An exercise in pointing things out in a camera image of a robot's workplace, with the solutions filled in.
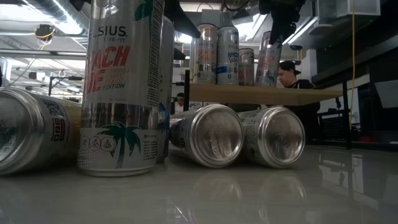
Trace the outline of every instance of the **man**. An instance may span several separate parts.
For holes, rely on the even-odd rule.
[[[174,114],[179,114],[184,111],[184,94],[177,94],[177,103],[175,104]]]
[[[295,64],[291,61],[279,64],[278,80],[285,88],[312,89],[313,85],[308,80],[298,80],[296,75],[301,72],[295,69]],[[318,122],[318,110],[320,103],[312,103],[305,106],[286,106],[293,111],[304,125],[307,142],[318,138],[320,128]]]

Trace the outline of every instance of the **energy drink can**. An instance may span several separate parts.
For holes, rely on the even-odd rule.
[[[169,125],[172,99],[172,73],[174,59],[174,25],[163,17],[162,39],[160,44],[160,102],[157,124],[157,162],[163,162],[169,154]]]
[[[170,154],[222,168],[237,158],[243,145],[243,127],[231,108],[208,105],[172,115],[170,142]]]
[[[156,164],[163,0],[91,3],[78,166],[96,176]]]
[[[239,85],[254,85],[254,51],[250,48],[239,49]]]
[[[256,72],[256,86],[276,87],[283,38],[280,36],[274,44],[269,44],[271,32],[262,35],[259,64]]]
[[[239,32],[234,26],[218,30],[217,85],[239,85]]]
[[[190,54],[193,82],[216,84],[217,27],[213,24],[200,24],[197,29],[200,38],[192,39]]]
[[[290,167],[304,150],[305,131],[300,119],[284,107],[238,113],[244,126],[243,154],[273,168]]]
[[[76,161],[81,106],[0,88],[0,175]]]

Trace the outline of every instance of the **dark shirt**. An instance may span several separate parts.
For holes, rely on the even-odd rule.
[[[312,89],[313,85],[308,80],[297,80],[297,82],[287,88]],[[286,106],[286,108],[293,111],[300,118],[304,125],[307,141],[320,137],[318,122],[319,102],[304,106]]]

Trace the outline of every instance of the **wooden shelf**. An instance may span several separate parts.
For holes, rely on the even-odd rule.
[[[190,84],[190,101],[302,106],[342,96],[342,91]]]

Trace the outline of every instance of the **black cap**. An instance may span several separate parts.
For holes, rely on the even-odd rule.
[[[282,70],[285,70],[285,71],[293,70],[294,71],[294,75],[298,75],[298,74],[301,73],[301,72],[296,70],[296,65],[292,61],[281,62],[279,64],[279,68],[282,69]]]

